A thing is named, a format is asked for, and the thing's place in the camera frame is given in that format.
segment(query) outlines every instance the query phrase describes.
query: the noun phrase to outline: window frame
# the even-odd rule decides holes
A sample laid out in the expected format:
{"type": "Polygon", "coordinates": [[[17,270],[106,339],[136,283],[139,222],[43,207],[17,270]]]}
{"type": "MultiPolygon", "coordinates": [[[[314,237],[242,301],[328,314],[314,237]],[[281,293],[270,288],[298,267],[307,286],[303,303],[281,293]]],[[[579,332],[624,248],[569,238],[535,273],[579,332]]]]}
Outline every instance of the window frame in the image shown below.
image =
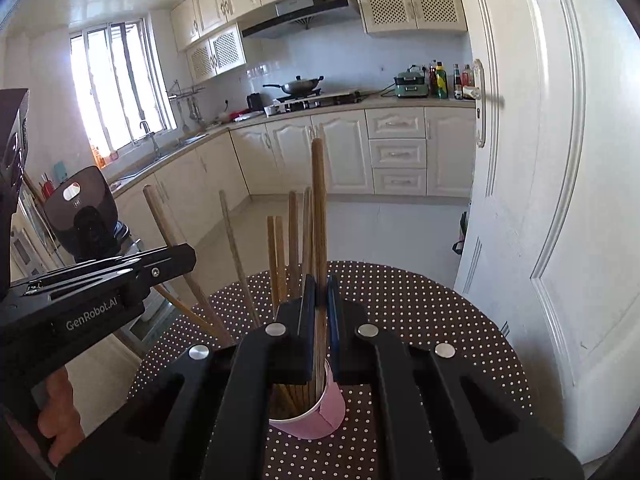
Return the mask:
{"type": "Polygon", "coordinates": [[[143,51],[143,59],[145,61],[145,69],[146,69],[146,74],[149,78],[149,83],[151,85],[151,89],[152,89],[152,94],[154,97],[154,101],[156,103],[156,109],[158,110],[158,115],[159,115],[159,119],[160,119],[160,123],[162,125],[162,129],[154,132],[155,135],[162,135],[164,133],[168,133],[170,131],[172,131],[172,118],[170,116],[170,112],[169,110],[166,109],[166,103],[164,102],[164,99],[162,98],[162,93],[166,92],[166,90],[164,89],[164,87],[161,85],[160,83],[160,79],[158,77],[158,69],[156,67],[156,62],[155,62],[155,58],[154,58],[154,53],[153,50],[151,48],[151,39],[150,39],[150,33],[148,30],[148,22],[144,17],[140,17],[140,18],[135,18],[135,19],[130,19],[130,20],[117,20],[116,22],[107,22],[107,23],[101,23],[99,25],[93,25],[91,27],[86,27],[86,28],[82,28],[81,30],[76,30],[74,32],[72,32],[69,35],[69,49],[71,49],[71,42],[77,38],[82,38],[82,42],[84,44],[84,60],[87,66],[87,70],[89,73],[89,83],[91,85],[91,92],[92,92],[92,96],[94,98],[94,102],[95,102],[95,108],[98,114],[98,119],[100,121],[100,127],[102,128],[102,133],[104,135],[104,138],[107,142],[107,146],[110,150],[111,153],[113,152],[117,152],[119,155],[124,155],[125,153],[129,153],[131,150],[135,149],[137,146],[140,146],[144,140],[146,139],[146,137],[142,137],[141,139],[136,139],[135,136],[133,135],[133,130],[132,130],[132,125],[129,124],[129,118],[127,117],[126,113],[124,113],[124,99],[122,97],[122,90],[120,89],[120,82],[118,81],[118,77],[116,76],[115,73],[115,62],[114,62],[114,54],[113,54],[113,49],[112,49],[112,44],[113,44],[113,37],[111,35],[111,28],[114,26],[120,26],[120,35],[122,37],[122,43],[124,46],[124,56],[125,56],[125,60],[127,63],[127,72],[129,75],[129,81],[131,84],[131,88],[133,91],[133,95],[134,98],[136,100],[136,106],[138,108],[138,114],[140,116],[140,120],[143,121],[145,120],[145,113],[142,109],[142,104],[140,102],[140,97],[138,94],[138,90],[136,87],[136,81],[133,75],[133,70],[132,70],[132,66],[131,66],[131,60],[130,60],[130,56],[129,56],[129,47],[127,45],[127,37],[126,37],[126,33],[123,33],[123,28],[126,31],[126,27],[129,24],[136,24],[138,26],[138,35],[140,37],[140,44],[142,47],[142,51],[143,51]],[[106,124],[104,123],[104,118],[102,116],[102,110],[100,108],[100,101],[98,98],[98,92],[96,90],[95,84],[94,84],[94,74],[92,73],[91,70],[91,62],[89,60],[89,55],[88,55],[88,51],[89,51],[89,34],[91,34],[92,32],[98,32],[103,30],[105,33],[105,38],[106,38],[106,45],[107,45],[107,49],[109,51],[109,55],[110,55],[110,63],[111,63],[111,70],[113,72],[114,75],[114,79],[115,79],[115,83],[116,83],[116,88],[118,90],[118,97],[120,100],[120,106],[122,107],[123,110],[123,115],[125,118],[125,122],[127,124],[127,132],[129,134],[129,139],[130,142],[128,142],[127,144],[125,144],[123,147],[114,150],[113,149],[113,144],[111,142],[111,137],[109,135],[109,130],[107,129],[106,124]]]}

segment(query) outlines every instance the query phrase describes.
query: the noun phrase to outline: window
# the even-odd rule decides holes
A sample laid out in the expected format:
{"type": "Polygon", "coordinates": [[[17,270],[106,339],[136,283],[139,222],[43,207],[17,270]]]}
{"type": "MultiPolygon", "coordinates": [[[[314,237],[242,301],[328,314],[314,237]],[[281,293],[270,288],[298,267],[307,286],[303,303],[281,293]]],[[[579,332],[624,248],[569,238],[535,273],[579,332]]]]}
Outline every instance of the window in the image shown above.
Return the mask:
{"type": "Polygon", "coordinates": [[[150,54],[144,20],[107,23],[71,38],[76,95],[89,142],[100,155],[175,128],[150,54]]]}

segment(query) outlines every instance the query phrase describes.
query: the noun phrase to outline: brown tablecloth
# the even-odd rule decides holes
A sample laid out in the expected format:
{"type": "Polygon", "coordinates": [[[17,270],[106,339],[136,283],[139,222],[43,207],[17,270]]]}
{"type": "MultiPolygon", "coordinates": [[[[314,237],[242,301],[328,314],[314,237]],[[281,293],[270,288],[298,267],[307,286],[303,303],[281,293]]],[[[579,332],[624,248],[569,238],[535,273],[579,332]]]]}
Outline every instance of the brown tablecloth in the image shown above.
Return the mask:
{"type": "MultiPolygon", "coordinates": [[[[476,307],[452,290],[406,272],[360,262],[330,262],[329,272],[340,280],[341,295],[367,307],[371,322],[414,346],[449,342],[483,372],[491,375],[531,413],[529,387],[515,352],[497,326],[476,307]]],[[[268,271],[248,279],[256,307],[264,321],[270,320],[271,287],[268,271]]],[[[211,297],[213,308],[229,331],[242,337],[251,327],[242,306],[238,283],[211,297]]],[[[184,316],[180,316],[142,361],[129,396],[134,396],[163,368],[197,343],[219,348],[184,316]]],[[[347,411],[339,430],[321,440],[300,440],[269,428],[264,477],[282,479],[379,478],[376,430],[368,386],[342,388],[347,411]]]]}

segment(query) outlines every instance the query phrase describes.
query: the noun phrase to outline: faucet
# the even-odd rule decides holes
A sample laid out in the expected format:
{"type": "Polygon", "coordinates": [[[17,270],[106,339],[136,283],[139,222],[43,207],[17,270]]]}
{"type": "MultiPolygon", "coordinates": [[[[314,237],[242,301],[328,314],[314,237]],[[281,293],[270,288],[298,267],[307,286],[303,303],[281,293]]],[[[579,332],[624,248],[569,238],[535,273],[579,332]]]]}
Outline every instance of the faucet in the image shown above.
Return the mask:
{"type": "Polygon", "coordinates": [[[159,160],[162,155],[160,153],[160,147],[156,142],[156,133],[151,131],[151,128],[149,128],[148,123],[144,119],[140,121],[140,128],[145,131],[145,136],[143,137],[143,139],[151,137],[151,142],[154,144],[154,152],[156,152],[156,160],[159,160]]]}

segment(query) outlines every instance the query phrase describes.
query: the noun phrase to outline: range hood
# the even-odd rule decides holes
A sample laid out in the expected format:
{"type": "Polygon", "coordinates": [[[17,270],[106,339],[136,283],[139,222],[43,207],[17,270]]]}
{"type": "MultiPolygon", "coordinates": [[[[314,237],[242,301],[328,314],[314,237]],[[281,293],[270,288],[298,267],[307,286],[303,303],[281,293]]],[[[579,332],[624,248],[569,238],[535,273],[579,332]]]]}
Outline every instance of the range hood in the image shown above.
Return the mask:
{"type": "Polygon", "coordinates": [[[276,18],[242,31],[244,38],[281,38],[300,30],[360,18],[355,0],[283,0],[276,4],[276,18]]]}

